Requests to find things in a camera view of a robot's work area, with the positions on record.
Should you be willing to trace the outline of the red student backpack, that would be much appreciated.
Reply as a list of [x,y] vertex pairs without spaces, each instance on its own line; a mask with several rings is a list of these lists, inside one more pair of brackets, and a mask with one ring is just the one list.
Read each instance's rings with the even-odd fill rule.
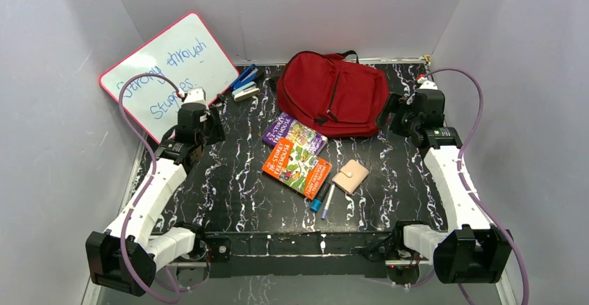
[[370,138],[386,124],[390,86],[385,74],[352,52],[300,51],[275,80],[280,110],[328,138]]

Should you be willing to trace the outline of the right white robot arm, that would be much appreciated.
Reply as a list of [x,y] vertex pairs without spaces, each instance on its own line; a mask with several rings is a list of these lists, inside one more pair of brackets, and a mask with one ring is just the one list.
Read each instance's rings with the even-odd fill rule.
[[497,283],[512,252],[502,233],[473,200],[475,188],[459,158],[462,140],[445,126],[445,96],[419,89],[411,101],[390,94],[384,115],[390,130],[410,138],[430,171],[447,216],[447,231],[419,221],[399,221],[379,247],[400,259],[418,254],[442,283]]

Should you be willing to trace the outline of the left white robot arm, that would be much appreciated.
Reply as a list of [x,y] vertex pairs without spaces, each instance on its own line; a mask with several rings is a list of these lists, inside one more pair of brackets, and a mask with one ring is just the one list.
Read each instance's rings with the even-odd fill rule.
[[149,147],[151,166],[140,189],[104,231],[93,231],[85,243],[93,283],[140,297],[150,291],[156,273],[185,256],[198,261],[209,247],[202,227],[177,222],[166,233],[152,231],[169,199],[198,163],[203,148],[225,139],[217,106],[189,102],[177,124]]

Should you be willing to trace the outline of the blue stapler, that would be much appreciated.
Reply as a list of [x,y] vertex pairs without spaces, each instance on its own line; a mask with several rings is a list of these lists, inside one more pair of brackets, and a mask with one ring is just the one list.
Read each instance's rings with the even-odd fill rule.
[[229,89],[231,90],[231,96],[235,98],[239,93],[247,88],[250,88],[254,81],[258,78],[258,68],[255,64],[252,64],[244,69],[244,71],[237,77]]

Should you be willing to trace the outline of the beige small wallet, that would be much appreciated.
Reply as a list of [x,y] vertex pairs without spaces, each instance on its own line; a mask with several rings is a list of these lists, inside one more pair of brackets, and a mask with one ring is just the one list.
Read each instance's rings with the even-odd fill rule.
[[336,173],[332,182],[346,195],[352,195],[369,173],[357,160],[349,160]]

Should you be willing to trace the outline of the purple Treehouse book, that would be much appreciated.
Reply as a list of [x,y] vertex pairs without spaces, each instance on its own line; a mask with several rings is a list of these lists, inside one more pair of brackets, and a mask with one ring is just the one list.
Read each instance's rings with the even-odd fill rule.
[[315,155],[318,155],[328,142],[326,136],[303,125],[285,112],[282,112],[262,134],[263,142],[272,147],[281,138],[285,138]]

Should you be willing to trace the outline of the orange Treehouse book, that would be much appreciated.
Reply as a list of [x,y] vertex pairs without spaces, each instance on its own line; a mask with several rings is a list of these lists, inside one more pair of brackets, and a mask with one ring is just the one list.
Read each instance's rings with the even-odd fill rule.
[[283,185],[314,200],[332,165],[302,146],[281,138],[265,161],[262,170]]

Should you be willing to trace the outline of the black marker blue cap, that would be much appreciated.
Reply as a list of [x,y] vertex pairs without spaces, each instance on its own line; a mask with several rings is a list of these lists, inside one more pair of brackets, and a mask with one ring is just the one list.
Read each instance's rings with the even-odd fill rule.
[[323,202],[326,200],[329,194],[330,188],[331,183],[329,181],[322,186],[320,192],[315,196],[315,198],[311,202],[310,210],[312,212],[317,213],[320,210]]

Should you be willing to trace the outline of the white pen blue cap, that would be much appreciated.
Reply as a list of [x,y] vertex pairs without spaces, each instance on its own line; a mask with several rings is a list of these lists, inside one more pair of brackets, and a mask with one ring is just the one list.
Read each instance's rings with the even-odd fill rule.
[[327,198],[324,200],[324,209],[322,211],[322,216],[321,216],[322,220],[325,220],[327,218],[334,191],[335,191],[335,184],[331,183],[331,185],[329,187],[329,192],[328,192]]

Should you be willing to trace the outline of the white board pink frame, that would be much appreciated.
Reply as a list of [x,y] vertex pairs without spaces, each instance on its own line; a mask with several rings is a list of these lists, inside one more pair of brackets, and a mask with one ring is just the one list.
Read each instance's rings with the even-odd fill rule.
[[122,99],[128,116],[159,141],[177,123],[181,101],[174,88],[202,88],[211,104],[238,71],[196,12],[190,12],[99,77]]

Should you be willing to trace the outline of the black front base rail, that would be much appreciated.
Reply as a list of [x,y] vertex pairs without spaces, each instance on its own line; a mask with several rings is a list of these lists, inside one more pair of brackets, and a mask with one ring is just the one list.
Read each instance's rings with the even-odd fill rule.
[[399,264],[388,232],[207,232],[214,278],[363,275],[384,278]]

